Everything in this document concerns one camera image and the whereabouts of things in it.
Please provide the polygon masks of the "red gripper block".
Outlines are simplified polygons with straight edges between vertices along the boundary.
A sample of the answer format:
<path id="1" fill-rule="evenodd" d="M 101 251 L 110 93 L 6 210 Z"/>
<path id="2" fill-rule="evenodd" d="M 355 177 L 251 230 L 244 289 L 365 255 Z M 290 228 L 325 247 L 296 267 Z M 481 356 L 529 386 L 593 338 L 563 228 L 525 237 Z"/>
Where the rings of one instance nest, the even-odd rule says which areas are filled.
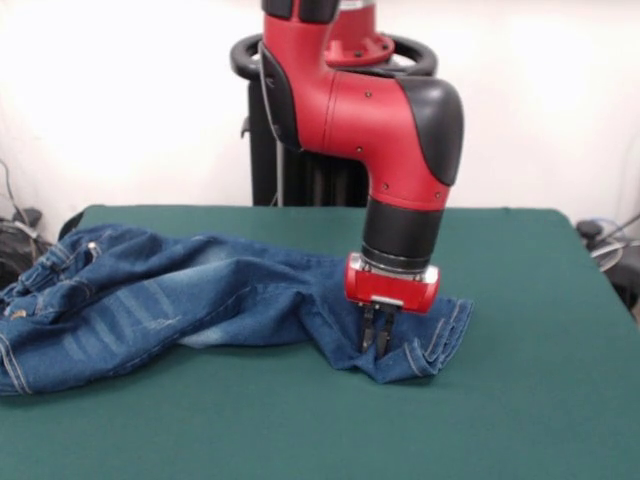
<path id="1" fill-rule="evenodd" d="M 426 314 L 434 304 L 440 286 L 440 270 L 429 265 L 418 273 L 394 273 L 375 267 L 360 253 L 350 253 L 345 269 L 345 295 L 363 304 L 361 350 L 375 340 L 374 307 L 390 305 L 405 312 Z M 384 311 L 384 325 L 376 339 L 376 355 L 385 356 L 391 341 L 395 311 Z"/>

